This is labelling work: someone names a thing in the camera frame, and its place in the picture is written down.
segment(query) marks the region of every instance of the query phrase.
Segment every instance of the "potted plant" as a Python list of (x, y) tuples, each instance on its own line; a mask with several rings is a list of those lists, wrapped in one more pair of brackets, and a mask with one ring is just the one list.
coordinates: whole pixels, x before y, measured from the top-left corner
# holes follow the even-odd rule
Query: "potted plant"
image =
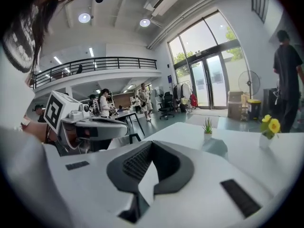
[(209, 139), (212, 138), (212, 121), (208, 117), (205, 119), (205, 125), (203, 126), (204, 129), (204, 143), (206, 143)]
[(280, 132), (281, 125), (279, 121), (272, 118), (271, 115), (266, 115), (262, 119), (261, 137), (259, 146), (263, 149), (268, 148), (272, 142), (273, 137)]

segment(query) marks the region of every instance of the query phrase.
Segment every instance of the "black office chair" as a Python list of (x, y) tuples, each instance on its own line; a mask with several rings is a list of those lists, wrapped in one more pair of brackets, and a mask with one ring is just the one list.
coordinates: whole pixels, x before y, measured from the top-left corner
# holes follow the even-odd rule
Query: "black office chair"
[(173, 114), (168, 113), (168, 112), (174, 110), (174, 107), (172, 105), (172, 98), (173, 98), (173, 95), (171, 95), (170, 92), (165, 93), (164, 99), (162, 101), (163, 103), (161, 104), (161, 108), (159, 109), (159, 111), (161, 112), (160, 119), (162, 117), (165, 117), (167, 120), (168, 116), (175, 117)]

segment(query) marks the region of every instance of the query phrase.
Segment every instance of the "red backpack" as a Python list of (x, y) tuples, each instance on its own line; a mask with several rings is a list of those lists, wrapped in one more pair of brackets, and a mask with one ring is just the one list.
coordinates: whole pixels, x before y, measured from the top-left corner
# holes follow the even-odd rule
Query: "red backpack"
[(196, 98), (196, 96), (193, 93), (190, 95), (190, 102), (191, 102), (192, 107), (198, 106), (198, 99)]

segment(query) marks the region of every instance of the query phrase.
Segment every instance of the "shorts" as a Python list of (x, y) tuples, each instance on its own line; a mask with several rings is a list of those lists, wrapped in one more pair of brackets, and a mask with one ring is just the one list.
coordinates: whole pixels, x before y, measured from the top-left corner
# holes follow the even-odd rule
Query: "shorts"
[(142, 107), (143, 112), (147, 112), (149, 110), (153, 110), (151, 102), (146, 103), (146, 105), (144, 107)]

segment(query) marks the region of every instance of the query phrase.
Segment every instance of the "white vase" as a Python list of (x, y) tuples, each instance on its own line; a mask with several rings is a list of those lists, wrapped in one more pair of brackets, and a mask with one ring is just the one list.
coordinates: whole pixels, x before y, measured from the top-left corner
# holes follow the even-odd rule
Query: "white vase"
[(204, 133), (204, 143), (207, 143), (212, 138), (212, 134), (210, 133)]
[(259, 147), (261, 149), (269, 149), (269, 145), (271, 144), (272, 139), (268, 139), (266, 136), (262, 135), (260, 136), (260, 141), (259, 141)]

